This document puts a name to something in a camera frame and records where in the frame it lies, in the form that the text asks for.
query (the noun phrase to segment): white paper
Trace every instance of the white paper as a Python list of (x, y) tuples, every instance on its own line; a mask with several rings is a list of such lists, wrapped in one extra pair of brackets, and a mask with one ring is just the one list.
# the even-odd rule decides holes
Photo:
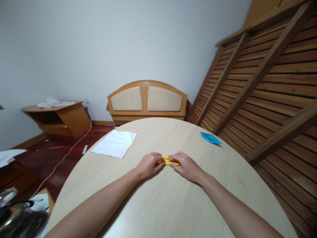
[(8, 161), (15, 157), (18, 154), (22, 154), (27, 150), (24, 149), (13, 149), (13, 150), (6, 150), (6, 151), (0, 151), (0, 168), (8, 165)]
[(56, 100), (53, 97), (48, 97), (45, 99), (45, 102), (40, 102), (37, 104), (37, 107), (45, 107), (45, 108), (51, 108), (51, 107), (56, 107), (56, 106), (69, 106), (69, 105), (74, 105), (75, 102), (60, 102)]
[(86, 153), (87, 147), (88, 147), (88, 145), (85, 145), (84, 150), (83, 150), (83, 154)]
[[(31, 207), (33, 211), (45, 211), (46, 213), (49, 213), (49, 209), (47, 209), (49, 204), (49, 196), (47, 193), (44, 194), (38, 194), (31, 198), (31, 200), (34, 202), (34, 205)], [(46, 235), (47, 231), (47, 224), (43, 231), (36, 236), (36, 238), (43, 238)]]
[(135, 136), (136, 133), (132, 132), (112, 131), (91, 152), (122, 159)]

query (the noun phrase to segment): metal kettle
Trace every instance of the metal kettle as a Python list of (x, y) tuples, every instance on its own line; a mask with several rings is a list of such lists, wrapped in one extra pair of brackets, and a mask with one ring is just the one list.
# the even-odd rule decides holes
[(17, 192), (13, 187), (0, 194), (0, 237), (36, 237), (44, 229), (49, 215), (31, 210), (33, 201), (9, 204)]

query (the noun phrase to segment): oval table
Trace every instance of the oval table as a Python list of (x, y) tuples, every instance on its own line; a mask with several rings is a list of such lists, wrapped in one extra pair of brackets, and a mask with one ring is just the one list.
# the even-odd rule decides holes
[[(48, 230), (75, 207), (134, 168), (150, 152), (183, 151), (284, 237), (297, 237), (285, 212), (256, 171), (226, 142), (207, 142), (205, 129), (171, 118), (146, 118), (116, 128), (137, 133), (122, 159), (90, 152), (75, 166), (56, 201)], [(99, 237), (234, 237), (204, 190), (171, 167), (128, 195)]]

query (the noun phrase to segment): yellow paper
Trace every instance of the yellow paper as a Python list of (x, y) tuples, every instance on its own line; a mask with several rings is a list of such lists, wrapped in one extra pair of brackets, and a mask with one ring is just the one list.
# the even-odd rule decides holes
[(176, 164), (177, 166), (181, 165), (179, 162), (170, 162), (170, 161), (168, 161), (169, 160), (168, 157), (163, 157), (163, 159), (165, 160), (165, 166), (170, 166), (170, 163)]

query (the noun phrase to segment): bed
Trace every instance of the bed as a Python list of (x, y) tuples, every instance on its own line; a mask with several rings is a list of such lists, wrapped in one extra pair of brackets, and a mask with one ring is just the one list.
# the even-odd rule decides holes
[(148, 117), (184, 120), (191, 107), (187, 95), (155, 80), (128, 83), (108, 96), (107, 110), (115, 125)]

